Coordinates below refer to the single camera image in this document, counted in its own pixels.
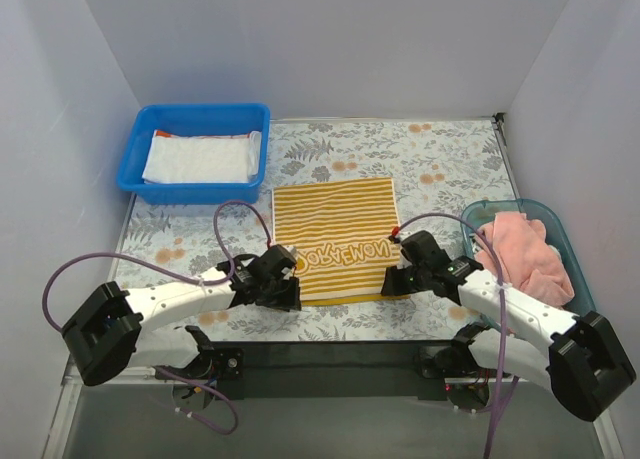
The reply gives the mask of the yellow striped towel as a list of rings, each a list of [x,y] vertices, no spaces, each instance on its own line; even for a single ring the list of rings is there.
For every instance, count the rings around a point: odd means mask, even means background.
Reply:
[[[297,252],[304,306],[378,301],[399,260],[388,236],[399,225],[393,179],[281,186],[272,192],[274,240]]]

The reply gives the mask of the white towel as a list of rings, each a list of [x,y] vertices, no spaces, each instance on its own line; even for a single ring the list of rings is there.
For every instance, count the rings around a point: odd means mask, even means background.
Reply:
[[[247,183],[259,171],[262,133],[250,139],[152,137],[142,179],[150,184]]]

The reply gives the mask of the orange cartoon towel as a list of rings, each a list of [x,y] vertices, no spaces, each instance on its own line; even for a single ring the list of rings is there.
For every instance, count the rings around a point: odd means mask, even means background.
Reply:
[[[252,133],[236,134],[236,135],[178,135],[172,134],[164,130],[156,129],[153,137],[164,137],[171,139],[250,139]]]

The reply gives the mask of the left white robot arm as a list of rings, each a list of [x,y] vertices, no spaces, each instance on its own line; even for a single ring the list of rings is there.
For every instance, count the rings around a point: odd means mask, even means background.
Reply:
[[[130,367],[185,370],[210,349],[199,329],[182,320],[256,305],[298,311],[300,286],[292,272],[297,251],[273,245],[259,257],[237,256],[210,268],[194,283],[149,288],[100,285],[62,328],[61,335],[87,386],[104,384]]]

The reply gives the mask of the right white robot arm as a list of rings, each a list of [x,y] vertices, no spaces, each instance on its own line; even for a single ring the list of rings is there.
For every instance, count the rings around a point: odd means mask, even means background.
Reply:
[[[477,261],[451,259],[434,237],[393,232],[399,265],[386,269],[385,297],[431,291],[479,312],[495,327],[472,323],[433,354],[431,366],[469,374],[503,371],[550,391],[575,417],[593,422],[637,379],[611,323],[595,311],[583,316],[556,309],[508,285]]]

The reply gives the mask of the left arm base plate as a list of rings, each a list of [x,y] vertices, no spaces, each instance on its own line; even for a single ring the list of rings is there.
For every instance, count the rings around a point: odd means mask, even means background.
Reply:
[[[244,351],[241,348],[213,348],[205,350],[201,356],[204,360],[204,379],[230,381],[243,375]]]

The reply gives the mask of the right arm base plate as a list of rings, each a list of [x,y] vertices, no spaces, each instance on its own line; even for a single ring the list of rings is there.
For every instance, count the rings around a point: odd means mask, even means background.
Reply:
[[[426,378],[471,377],[480,369],[468,351],[454,346],[420,347],[414,362]]]

